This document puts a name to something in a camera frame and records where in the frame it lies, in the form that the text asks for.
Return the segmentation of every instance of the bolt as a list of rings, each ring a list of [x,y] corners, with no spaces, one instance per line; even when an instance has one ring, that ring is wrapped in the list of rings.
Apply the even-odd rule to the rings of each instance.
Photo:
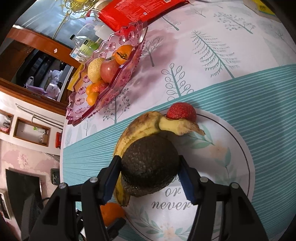
[[[200,181],[202,182],[202,183],[207,183],[208,182],[208,178],[207,177],[201,177],[200,178]]]
[[[66,183],[60,183],[59,188],[60,188],[60,189],[64,189],[66,186],[67,186]]]
[[[98,181],[97,177],[91,177],[89,180],[91,183],[96,183]]]
[[[239,185],[237,183],[232,183],[231,184],[231,187],[234,188],[234,189],[238,189],[239,188]]]

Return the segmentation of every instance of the apple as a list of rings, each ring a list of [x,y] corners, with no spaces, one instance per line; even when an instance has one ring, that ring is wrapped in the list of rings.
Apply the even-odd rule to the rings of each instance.
[[[102,93],[108,87],[108,85],[108,83],[102,83],[99,87],[99,92]]]
[[[106,83],[111,83],[114,75],[116,74],[119,64],[115,59],[105,60],[101,64],[101,77]]]

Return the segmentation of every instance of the pink floral wallpaper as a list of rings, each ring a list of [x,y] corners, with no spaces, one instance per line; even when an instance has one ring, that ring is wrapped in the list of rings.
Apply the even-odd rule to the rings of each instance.
[[[10,169],[40,177],[42,197],[50,197],[57,187],[50,180],[51,168],[59,168],[59,162],[45,153],[0,140],[0,189],[7,190],[5,169]],[[20,230],[15,219],[8,221],[15,227],[20,238]]]

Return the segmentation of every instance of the avocado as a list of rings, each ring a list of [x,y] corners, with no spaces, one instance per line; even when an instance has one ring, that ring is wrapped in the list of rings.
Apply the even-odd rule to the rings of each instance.
[[[140,138],[124,152],[121,183],[129,195],[140,197],[166,187],[177,175],[179,155],[174,145],[158,135]]]

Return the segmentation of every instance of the gold ornate metal decoration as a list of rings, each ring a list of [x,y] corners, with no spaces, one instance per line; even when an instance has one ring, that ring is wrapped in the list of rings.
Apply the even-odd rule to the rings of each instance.
[[[89,10],[91,10],[93,8],[93,6],[98,2],[99,0],[62,0],[62,4],[60,5],[62,10],[67,10],[66,14],[61,22],[61,24],[59,25],[59,27],[57,28],[54,36],[52,37],[53,39],[56,37],[58,31],[60,30],[60,28],[62,27],[62,25],[70,20],[70,15],[71,14],[81,14],[80,17],[78,18],[74,18],[71,20],[75,20],[75,19],[79,19],[79,18],[86,18],[86,14]]]

